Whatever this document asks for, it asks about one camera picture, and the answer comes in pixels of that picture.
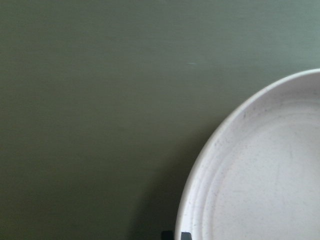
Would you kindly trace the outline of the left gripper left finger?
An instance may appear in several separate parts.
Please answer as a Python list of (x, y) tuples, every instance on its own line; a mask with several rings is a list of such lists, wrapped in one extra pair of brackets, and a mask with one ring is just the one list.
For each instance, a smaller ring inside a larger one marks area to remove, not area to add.
[(161, 240), (174, 240), (174, 232), (172, 230), (162, 231)]

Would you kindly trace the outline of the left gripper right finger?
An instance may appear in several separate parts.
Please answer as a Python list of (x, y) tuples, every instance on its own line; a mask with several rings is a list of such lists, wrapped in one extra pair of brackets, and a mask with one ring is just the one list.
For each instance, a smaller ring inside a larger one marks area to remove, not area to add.
[(180, 240), (192, 240), (192, 234), (190, 232), (181, 232)]

